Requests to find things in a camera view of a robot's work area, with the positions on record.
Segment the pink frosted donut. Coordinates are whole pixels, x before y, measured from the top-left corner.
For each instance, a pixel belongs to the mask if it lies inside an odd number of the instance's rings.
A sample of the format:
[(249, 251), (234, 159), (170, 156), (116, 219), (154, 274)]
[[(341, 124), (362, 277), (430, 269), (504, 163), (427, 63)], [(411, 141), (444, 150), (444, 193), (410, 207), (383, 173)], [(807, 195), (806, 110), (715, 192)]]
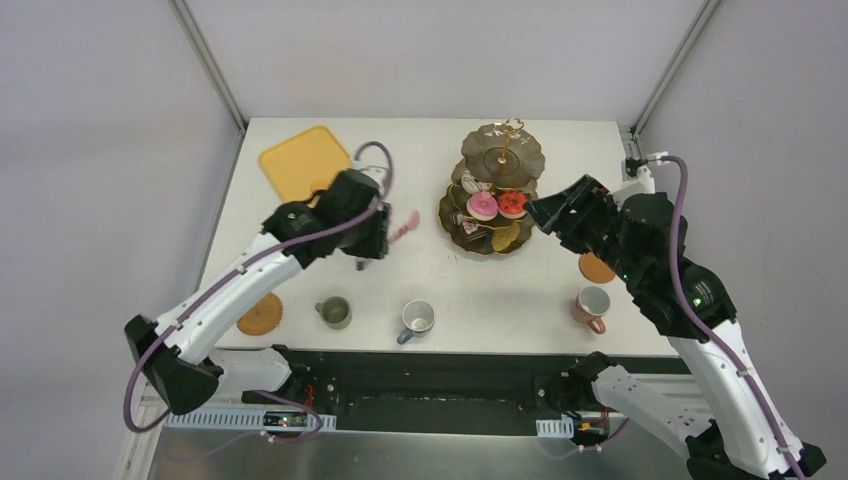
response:
[(499, 214), (496, 198), (487, 191), (471, 195), (466, 201), (466, 210), (472, 218), (482, 222), (491, 221)]

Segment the white striped donut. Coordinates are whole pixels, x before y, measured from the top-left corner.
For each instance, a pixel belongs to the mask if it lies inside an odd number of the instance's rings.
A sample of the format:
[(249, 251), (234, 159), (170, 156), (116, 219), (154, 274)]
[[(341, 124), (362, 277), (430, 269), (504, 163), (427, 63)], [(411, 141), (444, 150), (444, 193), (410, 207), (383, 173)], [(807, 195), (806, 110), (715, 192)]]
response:
[(492, 187), (491, 183), (476, 179), (469, 171), (464, 172), (460, 176), (459, 185), (470, 195), (489, 192)]

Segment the blue grey mug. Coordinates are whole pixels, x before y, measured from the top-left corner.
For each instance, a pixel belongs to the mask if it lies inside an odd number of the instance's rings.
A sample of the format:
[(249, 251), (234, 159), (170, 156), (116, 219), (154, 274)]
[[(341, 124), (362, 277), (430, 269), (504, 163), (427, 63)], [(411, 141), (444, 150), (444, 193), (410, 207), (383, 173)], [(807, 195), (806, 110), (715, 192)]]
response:
[(433, 329), (436, 321), (435, 309), (427, 301), (412, 300), (404, 306), (401, 320), (403, 329), (396, 342), (398, 345), (405, 345), (413, 338), (424, 336)]

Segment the orange round coaster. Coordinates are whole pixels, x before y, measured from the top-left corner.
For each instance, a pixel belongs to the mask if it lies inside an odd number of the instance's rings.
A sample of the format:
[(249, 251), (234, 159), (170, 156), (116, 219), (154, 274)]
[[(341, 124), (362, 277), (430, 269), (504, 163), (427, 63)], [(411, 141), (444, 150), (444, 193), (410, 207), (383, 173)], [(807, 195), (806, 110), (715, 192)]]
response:
[(616, 278), (616, 273), (592, 253), (580, 256), (578, 268), (588, 281), (596, 284), (607, 284)]

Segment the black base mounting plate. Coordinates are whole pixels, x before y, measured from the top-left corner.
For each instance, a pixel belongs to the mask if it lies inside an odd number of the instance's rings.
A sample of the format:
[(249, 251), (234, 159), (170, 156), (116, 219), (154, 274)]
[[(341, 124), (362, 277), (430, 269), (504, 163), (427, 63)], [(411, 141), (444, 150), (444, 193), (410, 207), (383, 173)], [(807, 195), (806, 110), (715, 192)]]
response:
[(602, 412), (572, 379), (586, 355), (374, 353), (291, 349), (277, 395), (309, 401), (337, 431), (531, 436), (539, 420)]

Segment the dark chocolate cake piece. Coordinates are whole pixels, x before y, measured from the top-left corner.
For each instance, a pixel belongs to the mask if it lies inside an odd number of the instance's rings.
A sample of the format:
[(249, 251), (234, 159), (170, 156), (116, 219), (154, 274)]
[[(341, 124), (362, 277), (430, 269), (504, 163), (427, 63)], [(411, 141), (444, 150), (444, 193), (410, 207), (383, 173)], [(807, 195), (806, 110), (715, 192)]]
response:
[(460, 228), (463, 234), (468, 238), (473, 237), (480, 230), (480, 226), (475, 221), (471, 220), (463, 221)]

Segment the three tier glass stand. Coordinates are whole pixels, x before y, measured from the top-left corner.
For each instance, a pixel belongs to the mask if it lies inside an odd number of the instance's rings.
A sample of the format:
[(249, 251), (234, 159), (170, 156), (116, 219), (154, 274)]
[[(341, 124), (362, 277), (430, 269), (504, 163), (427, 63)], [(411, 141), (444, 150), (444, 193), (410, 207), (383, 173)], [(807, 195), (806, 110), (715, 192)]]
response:
[[(520, 219), (508, 219), (500, 214), (491, 221), (478, 221), (466, 210), (466, 201), (471, 196), (459, 185), (460, 176), (469, 171), (476, 179), (492, 184), (490, 193), (496, 198), (504, 191), (524, 192), (529, 201), (538, 198), (538, 181), (542, 176), (546, 158), (539, 141), (525, 129), (518, 118), (482, 125), (468, 133), (461, 143), (461, 159), (455, 165), (450, 183), (439, 201), (437, 216), (440, 226), (454, 245), (467, 253), (489, 256), (509, 255), (523, 247), (531, 238), (535, 225), (527, 214)], [(448, 215), (460, 211), (467, 220), (475, 221), (480, 230), (471, 238), (466, 237), (460, 226), (450, 223)], [(521, 235), (501, 253), (491, 246), (493, 231), (519, 222)]]

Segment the pink handled metal tongs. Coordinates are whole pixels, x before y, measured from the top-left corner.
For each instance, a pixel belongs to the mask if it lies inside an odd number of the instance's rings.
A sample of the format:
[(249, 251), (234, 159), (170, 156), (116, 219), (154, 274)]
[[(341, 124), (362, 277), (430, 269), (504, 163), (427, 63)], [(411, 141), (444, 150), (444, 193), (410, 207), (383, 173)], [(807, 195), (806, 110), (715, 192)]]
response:
[(397, 242), (398, 240), (403, 238), (408, 233), (411, 233), (412, 231), (414, 231), (418, 227), (420, 220), (421, 220), (420, 212), (418, 210), (414, 210), (409, 215), (409, 217), (407, 218), (405, 223), (402, 226), (398, 227), (392, 234), (389, 235), (388, 243), (394, 244), (395, 242)]

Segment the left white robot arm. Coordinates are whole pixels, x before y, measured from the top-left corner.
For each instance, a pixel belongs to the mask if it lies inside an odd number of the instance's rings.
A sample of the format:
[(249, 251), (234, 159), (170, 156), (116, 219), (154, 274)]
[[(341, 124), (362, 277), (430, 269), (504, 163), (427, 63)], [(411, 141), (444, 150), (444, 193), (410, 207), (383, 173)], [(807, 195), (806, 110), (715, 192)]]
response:
[(382, 259), (389, 250), (390, 206), (367, 174), (346, 169), (306, 200), (280, 204), (251, 243), (211, 285), (149, 319), (124, 327), (136, 362), (170, 413), (190, 413), (223, 387), (268, 391), (281, 404), (297, 402), (305, 378), (272, 349), (225, 354), (217, 342), (263, 297), (335, 251)]

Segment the pink mug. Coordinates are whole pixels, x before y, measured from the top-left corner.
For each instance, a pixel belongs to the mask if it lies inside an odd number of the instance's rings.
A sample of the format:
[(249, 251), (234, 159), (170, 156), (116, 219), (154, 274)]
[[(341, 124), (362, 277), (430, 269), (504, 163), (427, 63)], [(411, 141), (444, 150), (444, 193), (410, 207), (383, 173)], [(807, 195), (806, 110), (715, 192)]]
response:
[(601, 335), (607, 331), (603, 317), (609, 312), (610, 307), (611, 299), (605, 290), (597, 286), (586, 286), (573, 300), (571, 314), (577, 323)]

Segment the yellow serving tray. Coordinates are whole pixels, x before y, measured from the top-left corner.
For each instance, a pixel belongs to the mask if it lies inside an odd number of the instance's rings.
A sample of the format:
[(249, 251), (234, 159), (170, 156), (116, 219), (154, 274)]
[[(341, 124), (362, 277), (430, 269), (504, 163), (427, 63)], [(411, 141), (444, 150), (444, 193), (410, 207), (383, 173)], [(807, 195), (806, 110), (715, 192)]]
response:
[(329, 184), (351, 164), (351, 156), (325, 126), (309, 128), (273, 147), (258, 158), (261, 171), (283, 202), (310, 197), (310, 185)]

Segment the chocolate cake slice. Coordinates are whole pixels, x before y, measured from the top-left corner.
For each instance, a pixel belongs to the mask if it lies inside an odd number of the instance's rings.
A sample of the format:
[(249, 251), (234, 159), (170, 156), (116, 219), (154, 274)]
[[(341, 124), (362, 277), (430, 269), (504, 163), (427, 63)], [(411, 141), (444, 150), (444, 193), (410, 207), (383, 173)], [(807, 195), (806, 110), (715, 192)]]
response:
[(467, 217), (460, 211), (450, 213), (448, 218), (454, 226), (461, 226), (467, 220)]

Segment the grey small cup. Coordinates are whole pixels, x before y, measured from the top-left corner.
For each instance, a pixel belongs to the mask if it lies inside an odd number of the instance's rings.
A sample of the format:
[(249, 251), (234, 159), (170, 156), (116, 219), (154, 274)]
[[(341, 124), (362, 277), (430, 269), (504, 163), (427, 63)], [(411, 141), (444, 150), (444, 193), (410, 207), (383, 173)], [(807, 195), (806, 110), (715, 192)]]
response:
[(351, 323), (351, 306), (349, 301), (344, 297), (328, 297), (316, 303), (314, 309), (324, 324), (331, 329), (342, 330)]

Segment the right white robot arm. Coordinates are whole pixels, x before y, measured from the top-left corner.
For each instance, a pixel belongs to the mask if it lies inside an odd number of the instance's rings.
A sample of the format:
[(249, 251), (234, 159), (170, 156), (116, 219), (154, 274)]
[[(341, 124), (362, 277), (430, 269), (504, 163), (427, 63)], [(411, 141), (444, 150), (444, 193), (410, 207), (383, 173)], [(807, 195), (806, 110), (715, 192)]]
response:
[(591, 353), (571, 368), (569, 400), (625, 414), (672, 448), (694, 479), (807, 479), (823, 451), (794, 435), (754, 369), (737, 311), (722, 281), (684, 255), (686, 223), (665, 193), (616, 200), (591, 176), (527, 203), (544, 233), (576, 254), (599, 258), (633, 304), (677, 351), (709, 411), (691, 413)]

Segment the red strawberry donut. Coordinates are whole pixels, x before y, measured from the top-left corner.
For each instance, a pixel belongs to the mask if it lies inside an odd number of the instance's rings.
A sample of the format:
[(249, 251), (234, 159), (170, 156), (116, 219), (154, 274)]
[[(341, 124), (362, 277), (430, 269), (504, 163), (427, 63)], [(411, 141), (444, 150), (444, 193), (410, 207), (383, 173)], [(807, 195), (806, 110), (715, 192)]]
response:
[(504, 191), (497, 196), (498, 212), (508, 219), (520, 219), (526, 215), (526, 204), (529, 197), (521, 191)]

